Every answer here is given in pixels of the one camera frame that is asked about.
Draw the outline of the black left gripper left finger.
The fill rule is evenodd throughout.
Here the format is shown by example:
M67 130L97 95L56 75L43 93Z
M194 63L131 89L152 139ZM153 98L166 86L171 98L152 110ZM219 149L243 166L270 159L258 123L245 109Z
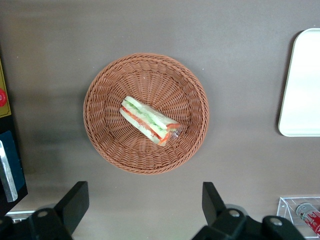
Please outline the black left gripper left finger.
M0 218L2 240L71 240L90 205L87 181L78 181L54 206L34 211L15 223L9 216Z

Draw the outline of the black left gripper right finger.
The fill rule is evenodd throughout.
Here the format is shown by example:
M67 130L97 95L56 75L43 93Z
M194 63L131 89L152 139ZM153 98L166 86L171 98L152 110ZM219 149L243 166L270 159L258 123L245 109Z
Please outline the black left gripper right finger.
M287 219L267 215L258 222L241 210L227 207L212 182L202 184L202 211L207 225L194 240L303 240Z

